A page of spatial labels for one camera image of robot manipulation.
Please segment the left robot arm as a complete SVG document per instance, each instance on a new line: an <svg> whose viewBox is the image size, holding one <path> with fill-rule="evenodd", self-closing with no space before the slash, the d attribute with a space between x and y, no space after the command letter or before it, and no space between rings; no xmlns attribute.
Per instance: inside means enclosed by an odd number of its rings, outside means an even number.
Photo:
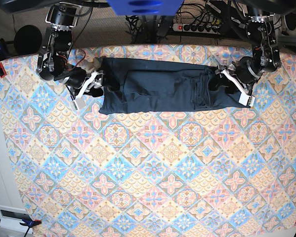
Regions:
<svg viewBox="0 0 296 237"><path fill-rule="evenodd" d="M280 47L296 44L292 36L277 32L273 20L276 15L296 18L296 0L213 0L207 3L207 8L223 21L221 34L235 33L251 44L253 53L251 57L243 57L233 70L219 66L215 87L225 85L242 95L251 95L263 73L281 67Z"/></svg>

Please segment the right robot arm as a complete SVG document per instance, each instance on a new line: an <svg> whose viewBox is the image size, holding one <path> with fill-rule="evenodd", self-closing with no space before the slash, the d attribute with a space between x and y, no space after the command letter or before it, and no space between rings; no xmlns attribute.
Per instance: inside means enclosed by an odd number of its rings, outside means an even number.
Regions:
<svg viewBox="0 0 296 237"><path fill-rule="evenodd" d="M107 83L102 71L91 79L90 73L68 60L74 45L72 29L78 20L90 16L94 8L109 6L96 0L0 0L0 9L11 14L49 7L45 18L49 27L39 49L36 71L45 81L66 85L73 99L78 95L100 97L104 94Z"/></svg>

